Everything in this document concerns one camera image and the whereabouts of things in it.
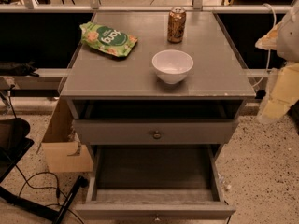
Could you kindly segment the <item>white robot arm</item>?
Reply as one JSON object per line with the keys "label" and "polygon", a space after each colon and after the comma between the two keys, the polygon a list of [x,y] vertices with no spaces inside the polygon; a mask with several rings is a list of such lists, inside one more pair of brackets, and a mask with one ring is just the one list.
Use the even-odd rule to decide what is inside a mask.
{"label": "white robot arm", "polygon": [[293,5],[255,47],[275,50],[286,61],[284,67],[271,72],[257,115],[260,123],[269,124],[281,119],[299,101],[299,6]]}

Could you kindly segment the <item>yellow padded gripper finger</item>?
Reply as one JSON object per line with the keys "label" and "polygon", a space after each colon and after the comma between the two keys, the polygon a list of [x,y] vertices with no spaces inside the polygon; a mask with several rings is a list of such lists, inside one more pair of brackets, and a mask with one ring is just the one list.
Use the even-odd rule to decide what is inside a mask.
{"label": "yellow padded gripper finger", "polygon": [[264,50],[276,50],[279,27],[280,23],[276,24],[266,35],[259,38],[255,43],[255,47]]}
{"label": "yellow padded gripper finger", "polygon": [[270,124],[280,120],[299,101],[299,63],[287,63],[281,69],[273,69],[266,85],[257,120]]}

